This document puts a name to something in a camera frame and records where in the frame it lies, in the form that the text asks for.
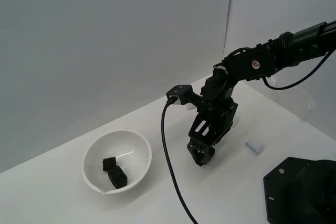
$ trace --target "black cable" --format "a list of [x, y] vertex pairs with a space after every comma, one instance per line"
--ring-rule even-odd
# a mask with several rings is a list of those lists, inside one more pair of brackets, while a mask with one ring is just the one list
[[172, 167], [172, 164], [170, 163], [170, 159], [169, 159], [169, 155], [168, 155], [168, 150], [167, 150], [167, 145], [166, 145], [166, 138], [164, 136], [164, 117], [166, 115], [167, 108], [171, 104], [173, 104], [176, 100], [177, 100], [177, 97], [169, 98], [168, 101], [167, 101], [167, 104], [165, 105], [165, 107], [163, 109], [163, 112], [162, 112], [162, 117], [161, 117], [161, 137], [162, 137], [163, 150], [164, 150], [164, 155], [166, 156], [169, 172], [170, 172], [170, 175], [172, 176], [172, 180], [173, 180], [173, 184], [174, 184], [177, 196], [180, 199], [180, 202], [181, 202], [184, 210], [186, 211], [187, 215], [191, 219], [191, 221], [194, 224], [198, 224], [197, 221], [195, 220], [195, 218], [193, 217], [193, 215], [190, 213], [187, 205], [185, 204], [185, 202], [183, 200], [183, 197], [181, 195], [180, 189], [179, 189], [179, 187], [177, 185], [176, 178], [175, 178], [174, 171], [173, 171], [173, 167]]
[[281, 88], [276, 88], [276, 87], [272, 87], [266, 80], [265, 77], [263, 77], [263, 81], [264, 81], [264, 84], [270, 88], [270, 89], [273, 89], [273, 90], [285, 90], [285, 89], [290, 89], [290, 88], [293, 88], [295, 87], [296, 85], [304, 82], [305, 80], [307, 80], [309, 77], [311, 77], [322, 65], [323, 63], [329, 58], [329, 56], [331, 56], [331, 54], [333, 53], [334, 51], [330, 51], [328, 52], [324, 57], [323, 59], [317, 64], [317, 66], [309, 73], [307, 74], [305, 77], [303, 77], [301, 80], [291, 84], [291, 85], [288, 85], [288, 86], [285, 86], [285, 87], [281, 87]]
[[242, 52], [248, 51], [250, 49], [251, 49], [250, 47], [241, 47], [241, 48], [238, 48], [238, 49], [232, 51], [231, 53], [229, 53], [227, 57], [234, 56], [234, 55], [238, 54], [239, 52], [242, 53]]

